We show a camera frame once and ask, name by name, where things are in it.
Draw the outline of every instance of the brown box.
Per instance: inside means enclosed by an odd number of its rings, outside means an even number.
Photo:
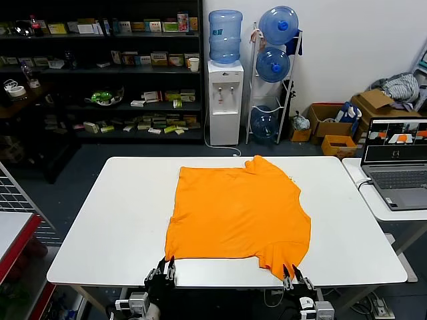
[[[335,119],[342,103],[313,103],[308,110],[308,119],[312,127],[312,142],[319,141],[325,135],[351,135],[352,123],[322,122],[325,119]]]
[[[310,140],[310,135],[312,133],[311,129],[307,130],[294,130],[292,134],[292,142],[306,142]]]
[[[373,117],[421,117],[418,112],[397,110],[391,107],[389,103],[394,102],[394,100],[377,89],[355,95],[352,97],[351,102],[360,108],[362,118],[367,123],[367,126],[369,126],[369,121]]]
[[[324,155],[333,155],[339,159],[354,157],[357,146],[349,136],[326,135],[322,143]]]

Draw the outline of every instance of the table leg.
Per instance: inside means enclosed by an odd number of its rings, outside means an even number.
[[[419,237],[427,231],[427,222],[417,221],[411,225],[401,234],[399,238],[392,244],[393,250],[397,255],[405,251],[411,244],[413,244]]]
[[[105,308],[111,305],[112,302],[108,299],[107,295],[101,292],[96,287],[82,287],[80,285],[72,285],[73,289],[80,293],[86,300],[88,300],[96,309],[103,315]]]
[[[354,287],[349,288],[341,297],[339,297],[334,305],[335,315],[342,315],[352,305],[362,300],[371,292],[373,292],[379,285],[369,285],[367,287]]]

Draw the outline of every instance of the orange t-shirt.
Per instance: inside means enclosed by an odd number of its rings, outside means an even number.
[[[246,258],[283,279],[310,244],[300,189],[259,155],[245,168],[182,167],[166,235],[166,259]]]

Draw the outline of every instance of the power strip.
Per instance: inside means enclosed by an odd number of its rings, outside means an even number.
[[[387,307],[383,298],[372,299],[375,319],[395,319],[394,313]]]

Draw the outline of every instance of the white desk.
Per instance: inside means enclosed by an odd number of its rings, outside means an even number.
[[[404,268],[335,157],[266,159],[302,190],[300,203],[312,218],[312,238],[300,269],[315,286],[405,282]],[[73,285],[86,296],[90,294],[83,286],[143,285],[165,254],[179,169],[243,167],[247,160],[252,158],[109,159],[52,263],[48,280]],[[182,259],[176,261],[176,269],[178,287],[282,287],[279,279],[258,267],[256,257]]]
[[[360,162],[360,158],[347,158],[342,161],[354,183],[367,178],[360,167]],[[427,210],[391,211],[373,185],[364,184],[360,187],[359,192],[371,209],[372,214],[378,220],[383,222],[412,222],[407,230],[393,242],[392,246],[397,255],[401,255],[403,251],[427,231]]]

